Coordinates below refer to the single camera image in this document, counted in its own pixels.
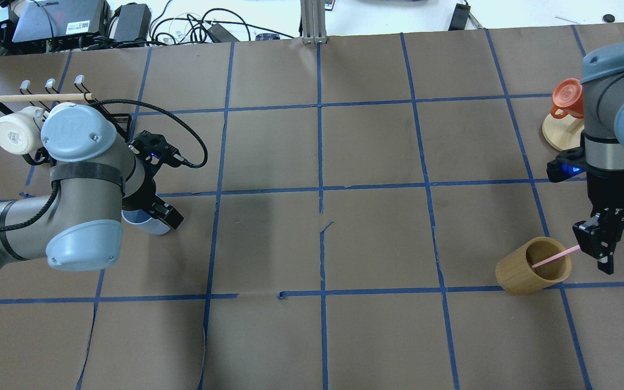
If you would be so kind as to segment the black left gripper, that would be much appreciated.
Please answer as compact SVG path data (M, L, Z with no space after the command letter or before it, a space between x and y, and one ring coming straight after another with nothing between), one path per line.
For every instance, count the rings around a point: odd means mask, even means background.
M148 215L159 220L171 230L177 230L184 221L183 215L173 205L156 195L154 176L156 166L142 159L134 159L134 167L125 180L122 210L148 210Z

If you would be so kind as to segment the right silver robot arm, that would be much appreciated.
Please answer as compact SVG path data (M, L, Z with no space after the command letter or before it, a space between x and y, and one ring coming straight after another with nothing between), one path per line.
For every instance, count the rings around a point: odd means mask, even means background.
M581 250L605 274L624 239L624 42L590 52L582 63L583 170L591 216L574 225Z

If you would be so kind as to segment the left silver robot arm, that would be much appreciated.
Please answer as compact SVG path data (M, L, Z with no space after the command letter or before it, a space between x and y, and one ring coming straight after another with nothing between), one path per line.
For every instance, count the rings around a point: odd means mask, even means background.
M0 148L50 159L47 196L0 203L0 270L45 258L52 269L106 269L120 257L126 220L153 235L175 230L184 217L158 197L150 158L173 153L161 135L127 143L101 113L106 102L33 106L0 118Z

